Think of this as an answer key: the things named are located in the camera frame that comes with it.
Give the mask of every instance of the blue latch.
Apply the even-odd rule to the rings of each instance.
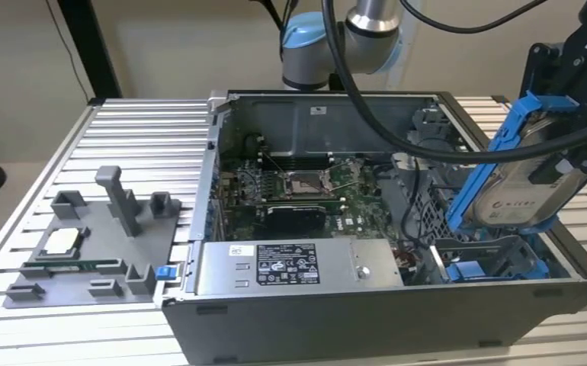
[[[177,268],[170,267],[169,265],[162,265],[158,267],[157,272],[154,273],[154,278],[158,281],[171,281],[177,278]]]

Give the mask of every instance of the white sticker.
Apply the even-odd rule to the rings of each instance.
[[[310,115],[326,114],[326,107],[310,107]]]
[[[230,257],[251,257],[254,255],[254,246],[229,246]]]

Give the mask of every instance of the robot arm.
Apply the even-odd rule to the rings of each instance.
[[[587,3],[580,29],[562,45],[530,47],[521,98],[489,151],[529,146],[587,127]],[[587,183],[587,144],[536,159],[476,167],[448,211],[452,230],[548,230]]]
[[[340,23],[345,59],[353,73],[384,71],[400,55],[398,0],[357,0]],[[334,70],[322,14],[290,18],[282,39],[282,81],[287,88],[322,88]]]

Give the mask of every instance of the white wall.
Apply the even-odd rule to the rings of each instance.
[[[46,159],[83,109],[42,0],[0,0],[0,162]]]
[[[421,0],[422,13],[445,24],[472,27],[496,20],[529,0]],[[449,34],[421,24],[400,88],[446,90],[454,95],[517,96],[533,43],[564,42],[577,29],[584,0],[538,5],[481,34]]]
[[[277,5],[285,2],[275,0]],[[336,2],[338,18],[353,1]],[[211,89],[281,88],[278,30],[246,0],[94,0],[101,31],[125,96],[203,98]],[[318,11],[302,0],[297,12]],[[385,75],[360,77],[381,89]]]
[[[421,3],[430,17],[466,26],[488,22],[526,1],[457,0],[457,7],[444,6],[444,0]],[[301,3],[299,11],[318,10],[318,0]],[[420,26],[400,88],[512,97],[529,44],[565,38],[577,25],[581,3],[548,2],[477,36]],[[126,97],[205,98],[213,88],[281,87],[277,32],[257,3],[93,0],[93,4]],[[352,4],[353,0],[336,0],[338,12],[344,14]],[[381,89],[385,75],[357,81],[364,89]],[[47,159],[82,109],[83,97],[43,0],[0,0],[0,162]]]

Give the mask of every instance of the black frame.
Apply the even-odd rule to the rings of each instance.
[[[57,0],[95,98],[122,98],[90,0]]]

